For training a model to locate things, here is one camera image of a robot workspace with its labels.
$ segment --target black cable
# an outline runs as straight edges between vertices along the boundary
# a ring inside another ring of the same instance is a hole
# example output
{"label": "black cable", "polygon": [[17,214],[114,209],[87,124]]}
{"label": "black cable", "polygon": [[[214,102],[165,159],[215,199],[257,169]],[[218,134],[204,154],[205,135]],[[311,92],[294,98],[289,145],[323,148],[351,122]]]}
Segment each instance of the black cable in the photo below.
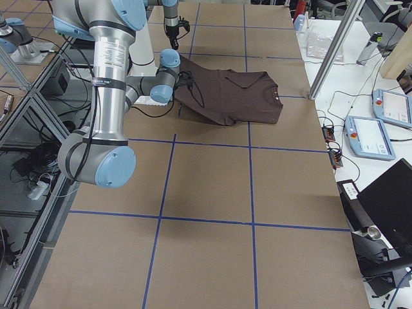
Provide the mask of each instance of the black cable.
{"label": "black cable", "polygon": [[411,141],[412,140],[412,138],[407,138],[407,139],[405,139],[405,140],[393,140],[392,138],[391,138],[391,142],[409,142],[409,141]]}
{"label": "black cable", "polygon": [[323,110],[321,110],[321,109],[316,109],[316,111],[320,111],[320,112],[323,113],[323,115],[326,117],[326,113],[325,113]]}
{"label": "black cable", "polygon": [[88,109],[88,112],[84,115],[82,122],[80,123],[79,127],[83,127],[84,124],[86,123],[86,119],[88,118],[89,114],[90,114],[91,108]]}
{"label": "black cable", "polygon": [[63,39],[66,41],[67,44],[69,44],[72,48],[74,48],[75,50],[77,50],[77,51],[81,54],[81,56],[83,57],[84,61],[86,61],[86,64],[87,64],[87,66],[88,66],[88,68],[89,68],[89,71],[90,71],[90,75],[91,75],[92,77],[94,77],[95,74],[94,74],[94,72],[93,72],[93,69],[92,69],[92,67],[91,67],[91,64],[90,64],[89,60],[87,59],[87,57],[85,56],[85,54],[83,53],[83,51],[82,51],[81,49],[77,48],[77,46],[75,46],[72,42],[70,42],[64,35],[62,35],[62,37],[63,37]]}
{"label": "black cable", "polygon": [[45,98],[52,98],[52,99],[54,99],[54,100],[58,100],[58,101],[62,102],[64,105],[67,105],[69,108],[73,108],[73,109],[83,108],[83,107],[86,105],[86,103],[88,102],[88,101],[85,101],[85,102],[83,103],[83,105],[81,105],[81,106],[73,106],[73,105],[67,103],[67,101],[63,100],[62,98],[55,97],[55,96],[53,96],[53,95],[46,96]]}
{"label": "black cable", "polygon": [[83,106],[82,108],[73,109],[71,111],[66,111],[64,113],[58,114],[57,116],[61,117],[61,116],[67,115],[67,114],[76,113],[78,111],[82,111],[83,109],[89,109],[89,108],[90,108],[90,106]]}
{"label": "black cable", "polygon": [[13,96],[10,92],[7,92],[7,91],[1,90],[1,89],[0,89],[0,92],[3,92],[3,93],[6,93],[7,95]]}
{"label": "black cable", "polygon": [[336,114],[333,114],[333,113],[330,111],[330,109],[331,109],[331,107],[332,107],[333,100],[335,99],[336,93],[342,93],[342,94],[347,95],[347,96],[349,96],[349,97],[355,97],[355,98],[356,98],[356,97],[361,97],[361,96],[370,97],[370,95],[367,94],[367,93],[360,93],[360,94],[358,94],[358,95],[351,95],[350,93],[346,93],[346,92],[343,92],[343,91],[340,91],[340,90],[335,91],[335,92],[333,93],[333,96],[332,96],[332,99],[331,99],[331,101],[330,101],[329,107],[328,107],[328,109],[327,109],[326,111],[327,111],[329,114],[335,116],[336,118],[341,119],[343,122],[345,121],[345,119],[343,119],[342,117],[340,117],[340,116],[338,116],[338,115],[336,115]]}
{"label": "black cable", "polygon": [[332,120],[331,118],[326,117],[326,116],[319,116],[318,118],[319,118],[319,119],[324,119],[324,120],[323,120],[323,126],[324,126],[324,121],[325,121],[325,120],[329,120],[329,121],[331,122],[330,125],[332,126],[332,128],[334,127],[333,120]]}
{"label": "black cable", "polygon": [[50,3],[50,0],[47,0],[47,4],[49,5],[50,12],[53,14],[53,7],[52,7],[52,4]]}
{"label": "black cable", "polygon": [[[51,41],[51,40],[49,40],[49,39],[45,39],[45,38],[43,38],[43,37],[36,37],[36,36],[34,36],[34,35],[33,35],[32,37],[35,37],[36,39],[44,40],[44,41],[46,41],[46,42],[50,42],[50,43],[54,44],[54,45],[59,49],[59,52],[60,52],[59,55],[62,57],[63,62],[65,62],[66,67],[68,67],[68,65],[66,64],[66,61],[65,61],[65,59],[63,58],[62,54],[64,54],[64,55],[67,57],[67,59],[68,59],[71,63],[74,64],[74,62],[73,62],[72,59],[69,57],[69,55],[68,55],[58,44],[56,44],[55,42],[53,42],[53,41]],[[87,87],[87,85],[86,85],[85,82],[91,82],[91,81],[90,81],[90,80],[87,80],[87,79],[83,79],[83,78],[80,76],[80,72],[79,72],[79,70],[78,70],[77,68],[75,68],[75,69],[76,69],[77,73],[79,74],[79,76],[76,76],[76,74],[74,74],[74,72],[72,72],[71,68],[68,67],[68,69],[69,69],[70,73],[71,73],[74,77],[76,77],[77,79],[80,79],[81,81],[83,81],[84,89],[86,90],[86,99],[85,99],[85,103],[86,103],[86,101],[89,99],[89,91],[88,91],[88,87]]]}
{"label": "black cable", "polygon": [[407,277],[407,276],[410,276],[411,274],[412,274],[412,269],[409,270],[409,272],[407,272],[407,273],[404,275],[404,277],[400,280],[400,282],[399,282],[399,284],[398,284],[398,286],[397,286],[397,289],[395,290],[395,293],[393,293],[391,302],[390,302],[389,305],[388,305],[388,309],[391,309],[391,306],[392,306],[392,304],[393,304],[393,301],[395,300],[395,297],[397,296],[397,294],[398,294],[398,292],[399,292],[399,289],[400,289],[402,283],[405,281],[406,277]]}
{"label": "black cable", "polygon": [[96,115],[97,115],[97,102],[100,101],[100,95],[98,93],[98,88],[96,86],[94,86],[93,89],[95,90],[96,101],[95,101],[95,110],[94,110],[94,113],[93,113],[93,119],[92,119],[91,125],[90,125],[89,138],[88,138],[88,142],[86,144],[86,148],[85,148],[84,153],[83,153],[82,160],[80,161],[80,164],[77,167],[76,173],[75,173],[75,175],[74,175],[74,177],[71,181],[72,185],[75,183],[77,177],[79,177],[79,174],[81,173],[81,171],[83,170],[84,165],[86,164],[86,161],[87,161],[88,156],[89,156],[90,148],[91,148],[91,142],[93,140],[93,130],[95,128]]}
{"label": "black cable", "polygon": [[347,156],[344,156],[343,154],[342,154],[342,157],[345,158],[345,159],[347,159],[347,160],[349,160],[350,162],[352,162],[352,163],[354,164],[354,166],[357,168],[357,170],[358,170],[358,176],[357,176],[356,179],[353,181],[353,182],[357,182],[357,181],[359,180],[359,177],[361,177],[361,169],[359,168],[359,166],[358,166],[352,159],[349,159]]}
{"label": "black cable", "polygon": [[25,115],[23,115],[23,119],[25,119],[26,122],[27,122],[27,124],[28,124],[30,127],[32,127],[33,129],[35,129],[36,132],[40,133],[44,138],[47,138],[47,139],[50,138],[50,137],[48,137],[47,135],[45,135],[43,132],[41,132],[38,127],[36,127],[34,124],[32,124],[32,123],[26,118]]}
{"label": "black cable", "polygon": [[136,65],[136,66],[148,66],[149,64],[152,64],[152,63],[155,61],[155,58],[153,58],[153,59],[152,59],[150,62],[148,62],[148,63],[140,64],[140,63],[136,63],[135,61],[133,61],[133,59],[131,58],[131,56],[130,56],[130,54],[129,54],[129,60],[130,60],[131,63],[133,63],[133,64]]}
{"label": "black cable", "polygon": [[[197,82],[194,80],[193,78],[193,74],[191,71],[181,71],[179,73],[179,80],[184,80],[185,84],[180,84],[177,85],[177,87],[179,86],[183,86],[186,85],[187,89],[190,91],[192,98],[196,101],[196,103],[201,107],[201,108],[205,108],[205,100],[203,98],[203,95],[200,91],[199,85],[197,84]],[[198,89],[199,95],[200,95],[200,99],[201,99],[201,103],[199,102],[199,100],[194,96],[193,94],[193,85],[196,86],[196,88]]]}
{"label": "black cable", "polygon": [[174,94],[173,94],[173,99],[172,99],[172,105],[171,105],[171,107],[170,107],[165,113],[163,113],[163,114],[161,114],[161,115],[149,115],[148,113],[142,111],[142,110],[141,110],[140,108],[138,108],[137,106],[132,106],[131,108],[137,109],[139,112],[141,112],[143,115],[145,115],[145,116],[147,116],[147,117],[149,117],[149,118],[160,118],[160,117],[166,116],[168,113],[170,113],[171,110],[173,109],[173,107],[174,107]]}
{"label": "black cable", "polygon": [[[376,53],[375,55],[365,59],[364,61],[368,61],[374,57],[376,57],[377,55],[380,55],[380,53]],[[314,64],[321,64],[322,62],[314,62],[314,61],[304,61],[304,63],[314,63]],[[354,65],[360,65],[359,63],[334,63],[334,66],[354,66]]]}

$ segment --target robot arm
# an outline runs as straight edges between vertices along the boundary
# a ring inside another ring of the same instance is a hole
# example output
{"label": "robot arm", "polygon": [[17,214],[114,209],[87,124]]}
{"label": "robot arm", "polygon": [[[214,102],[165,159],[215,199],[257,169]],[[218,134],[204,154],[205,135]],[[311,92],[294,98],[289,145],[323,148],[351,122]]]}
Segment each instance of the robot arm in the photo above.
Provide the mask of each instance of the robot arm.
{"label": "robot arm", "polygon": [[146,23],[142,0],[101,0],[98,5],[90,0],[58,0],[54,12],[58,32],[95,41],[90,125],[63,142],[59,167],[73,181],[120,187],[136,165],[123,134],[124,113],[140,95],[150,93],[164,104],[170,101],[179,55],[166,50],[155,77],[127,79],[129,47]]}
{"label": "robot arm", "polygon": [[0,12],[0,46],[6,53],[19,50],[20,55],[25,59],[40,55],[40,49],[22,20],[18,18],[5,19],[2,12]]}

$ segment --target grid line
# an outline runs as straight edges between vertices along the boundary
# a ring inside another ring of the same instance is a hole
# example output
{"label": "grid line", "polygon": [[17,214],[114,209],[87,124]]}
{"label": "grid line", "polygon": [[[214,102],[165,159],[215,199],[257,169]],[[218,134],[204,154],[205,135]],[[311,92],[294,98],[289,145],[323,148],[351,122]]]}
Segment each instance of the grid line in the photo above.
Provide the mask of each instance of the grid line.
{"label": "grid line", "polygon": [[[148,22],[148,24],[163,24],[161,22]],[[269,29],[269,30],[293,30],[295,31],[293,28],[278,28],[278,27],[257,27],[257,26],[226,26],[224,24],[218,25],[218,24],[197,24],[197,26],[201,26],[201,27],[216,27],[216,28],[247,28],[247,29]]]}
{"label": "grid line", "polygon": [[255,309],[259,309],[259,294],[258,294],[258,263],[256,257],[256,228],[255,228],[255,206],[253,194],[253,161],[252,161],[252,137],[250,133],[250,122],[247,123],[248,133],[248,148],[249,148],[249,180],[250,180],[250,210],[252,214],[252,251],[253,251],[253,278],[255,291]]}
{"label": "grid line", "polygon": [[246,13],[245,5],[243,5],[243,35],[245,40],[245,71],[247,72],[247,37],[246,37]]}
{"label": "grid line", "polygon": [[172,144],[172,148],[171,148],[171,151],[170,151],[169,166],[167,168],[167,173],[166,173],[165,187],[164,187],[164,190],[163,190],[162,203],[160,205],[160,210],[159,210],[159,217],[158,217],[158,221],[157,221],[156,234],[154,235],[153,249],[152,249],[152,254],[151,254],[151,259],[150,259],[149,273],[147,274],[146,288],[145,288],[145,291],[144,291],[142,309],[146,308],[147,296],[149,294],[150,280],[151,280],[151,274],[152,274],[152,270],[153,270],[153,264],[155,262],[156,246],[157,246],[157,241],[158,241],[158,238],[159,238],[160,224],[162,222],[162,214],[163,214],[163,208],[164,208],[164,205],[165,205],[167,185],[169,184],[169,176],[170,176],[170,171],[171,171],[171,168],[172,168],[175,142],[176,142],[176,134],[173,136],[173,144]]}
{"label": "grid line", "polygon": [[170,220],[170,221],[188,221],[188,222],[200,222],[200,223],[216,223],[227,225],[248,225],[255,227],[270,227],[278,229],[298,229],[298,230],[320,230],[328,232],[350,232],[350,229],[343,229],[339,227],[312,227],[309,225],[291,225],[291,224],[277,224],[277,223],[261,223],[261,222],[242,222],[232,220],[215,220],[215,219],[200,219],[200,218],[187,218],[187,217],[174,217],[174,216],[154,216],[150,214],[131,214],[122,212],[104,212],[104,211],[81,211],[70,210],[71,214],[92,214],[97,216],[115,216],[115,217],[132,217],[143,219],[156,219],[156,220]]}
{"label": "grid line", "polygon": [[15,0],[11,5],[7,6],[7,8],[5,8],[5,12],[7,12],[7,10],[8,10],[9,8],[11,8],[13,5],[15,5],[16,2],[17,2],[17,0]]}
{"label": "grid line", "polygon": [[193,36],[192,36],[192,41],[191,41],[191,49],[189,51],[189,59],[192,57],[194,36],[196,35],[196,29],[198,27],[199,12],[200,12],[200,3],[198,5],[198,11],[196,12],[196,19],[194,21],[194,30],[193,30]]}
{"label": "grid line", "polygon": [[304,153],[328,153],[327,150],[316,150],[316,149],[299,149],[299,148],[282,148],[282,147],[266,147],[266,146],[249,146],[249,145],[230,145],[230,144],[207,144],[198,142],[184,142],[184,141],[172,141],[172,140],[151,140],[145,138],[129,138],[129,140],[134,142],[152,142],[152,143],[175,143],[178,145],[197,145],[197,146],[210,146],[210,147],[230,147],[230,148],[246,148],[251,149],[264,149],[264,150],[276,150],[276,151],[295,151]]}

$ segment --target metal frame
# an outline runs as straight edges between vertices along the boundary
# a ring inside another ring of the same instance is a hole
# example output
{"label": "metal frame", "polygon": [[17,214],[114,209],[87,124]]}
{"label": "metal frame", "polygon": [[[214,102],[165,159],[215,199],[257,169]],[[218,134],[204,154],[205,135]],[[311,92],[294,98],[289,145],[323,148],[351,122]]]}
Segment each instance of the metal frame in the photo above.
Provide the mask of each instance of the metal frame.
{"label": "metal frame", "polygon": [[[69,44],[65,43],[62,50],[68,46]],[[50,129],[58,140],[62,142],[69,135],[67,128],[40,93],[40,89],[44,86],[58,63],[59,56],[54,56],[41,73],[41,76],[33,84],[30,84],[10,56],[0,47],[0,64],[5,67],[19,87],[26,92],[15,111],[0,128],[0,146],[10,136],[29,108],[32,108],[37,113],[45,126]],[[20,265],[12,276],[12,285],[7,287],[5,290],[6,296],[0,300],[0,308],[16,308],[16,304],[18,308],[29,307],[50,260],[52,254],[50,249],[54,247],[54,243],[59,237],[78,187],[78,183],[70,185],[70,181],[62,174],[57,179],[52,194],[45,201],[46,205],[44,206],[43,213],[30,236],[27,247],[19,258]],[[67,192],[74,192],[74,194],[60,197],[60,195],[65,195]],[[32,218],[34,215],[29,212],[24,214],[8,212],[1,212],[0,216]]]}
{"label": "metal frame", "polygon": [[332,68],[333,62],[335,61],[336,55],[341,47],[342,43],[345,41],[353,23],[355,22],[357,16],[359,15],[365,0],[352,0],[349,7],[341,21],[335,37],[326,53],[324,60],[317,72],[314,83],[309,91],[309,99],[315,100],[316,96],[319,94],[321,87],[328,76],[330,69]]}

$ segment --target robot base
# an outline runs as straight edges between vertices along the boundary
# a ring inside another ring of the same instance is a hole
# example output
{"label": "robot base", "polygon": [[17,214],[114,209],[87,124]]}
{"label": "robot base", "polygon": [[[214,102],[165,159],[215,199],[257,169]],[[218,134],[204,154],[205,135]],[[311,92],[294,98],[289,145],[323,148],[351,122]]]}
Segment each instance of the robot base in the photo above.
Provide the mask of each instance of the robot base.
{"label": "robot base", "polygon": [[[36,42],[36,45],[39,47],[40,50],[52,50],[54,47],[53,43],[46,43],[46,42],[41,42],[41,43]],[[13,54],[11,54],[10,57],[16,64],[38,65],[38,64],[41,64],[45,60],[48,54],[49,53],[40,53],[40,55],[34,58],[25,59],[20,55],[19,50],[16,50],[15,52],[13,52]]]}

